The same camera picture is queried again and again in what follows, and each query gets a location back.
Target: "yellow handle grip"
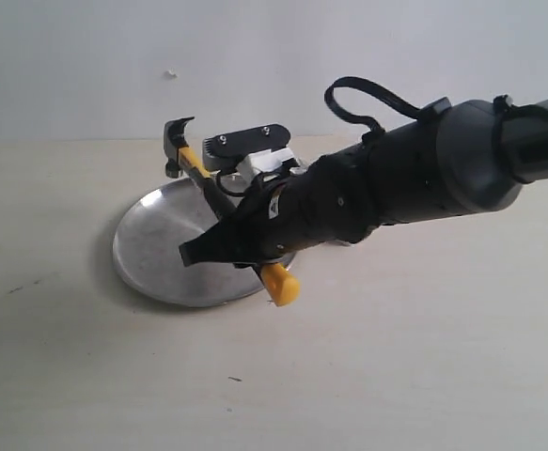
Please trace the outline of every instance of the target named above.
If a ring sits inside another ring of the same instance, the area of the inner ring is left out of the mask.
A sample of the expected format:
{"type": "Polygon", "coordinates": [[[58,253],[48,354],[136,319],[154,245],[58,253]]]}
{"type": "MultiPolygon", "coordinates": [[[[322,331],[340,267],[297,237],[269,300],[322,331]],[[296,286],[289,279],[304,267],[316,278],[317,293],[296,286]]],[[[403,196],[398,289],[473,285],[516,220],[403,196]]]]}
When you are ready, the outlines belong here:
{"type": "Polygon", "coordinates": [[[280,263],[263,266],[260,276],[263,286],[272,296],[276,306],[288,305],[299,296],[301,284],[280,263]]]}

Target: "white table surface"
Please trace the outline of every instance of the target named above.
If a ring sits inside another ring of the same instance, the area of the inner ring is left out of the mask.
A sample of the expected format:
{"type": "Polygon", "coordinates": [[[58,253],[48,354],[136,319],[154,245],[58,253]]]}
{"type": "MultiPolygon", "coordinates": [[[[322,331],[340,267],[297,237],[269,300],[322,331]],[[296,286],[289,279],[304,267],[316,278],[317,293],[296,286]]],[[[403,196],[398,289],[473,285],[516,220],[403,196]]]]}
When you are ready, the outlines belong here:
{"type": "Polygon", "coordinates": [[[110,260],[163,164],[160,141],[0,146],[0,451],[548,450],[548,181],[303,252],[288,307],[181,312],[110,260]]]}

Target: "yellow hammer handle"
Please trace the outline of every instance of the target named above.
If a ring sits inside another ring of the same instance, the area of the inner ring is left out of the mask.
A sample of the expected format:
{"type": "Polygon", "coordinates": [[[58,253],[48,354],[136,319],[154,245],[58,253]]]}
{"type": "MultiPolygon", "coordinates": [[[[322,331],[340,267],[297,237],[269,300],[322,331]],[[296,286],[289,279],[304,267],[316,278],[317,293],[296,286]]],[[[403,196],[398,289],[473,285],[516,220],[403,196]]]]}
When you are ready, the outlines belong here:
{"type": "MultiPolygon", "coordinates": [[[[202,177],[209,178],[211,176],[190,147],[180,148],[178,153],[180,166],[186,174],[191,169],[196,168],[202,177]]],[[[281,263],[261,266],[258,276],[272,297],[272,301],[278,307],[292,303],[299,296],[299,291],[301,290],[299,280],[284,268],[281,263]]]]}

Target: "metal plate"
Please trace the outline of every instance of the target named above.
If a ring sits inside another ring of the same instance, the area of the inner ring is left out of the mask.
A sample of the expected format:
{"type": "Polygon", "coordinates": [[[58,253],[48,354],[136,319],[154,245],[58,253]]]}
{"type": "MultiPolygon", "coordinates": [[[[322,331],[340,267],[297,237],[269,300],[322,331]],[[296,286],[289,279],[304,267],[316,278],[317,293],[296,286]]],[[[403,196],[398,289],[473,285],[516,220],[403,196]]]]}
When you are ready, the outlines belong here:
{"type": "MultiPolygon", "coordinates": [[[[241,191],[242,179],[224,184],[241,191]]],[[[263,285],[251,269],[226,263],[199,263],[185,268],[178,247],[216,222],[200,191],[188,178],[177,179],[145,195],[123,217],[113,241],[119,276],[157,301],[188,307],[211,307],[254,294],[263,285]]],[[[283,264],[289,266],[294,255],[283,264]]]]}

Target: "white wall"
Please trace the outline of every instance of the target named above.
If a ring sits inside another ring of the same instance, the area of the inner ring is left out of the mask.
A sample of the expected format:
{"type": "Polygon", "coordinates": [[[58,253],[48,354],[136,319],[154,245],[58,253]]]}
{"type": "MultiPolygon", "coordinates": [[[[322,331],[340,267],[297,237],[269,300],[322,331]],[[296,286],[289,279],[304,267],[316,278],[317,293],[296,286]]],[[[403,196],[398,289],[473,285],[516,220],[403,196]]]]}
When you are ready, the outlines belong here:
{"type": "Polygon", "coordinates": [[[186,115],[197,134],[358,133],[322,101],[347,74],[416,104],[539,101],[548,1],[0,0],[0,140],[157,137],[186,115]]]}

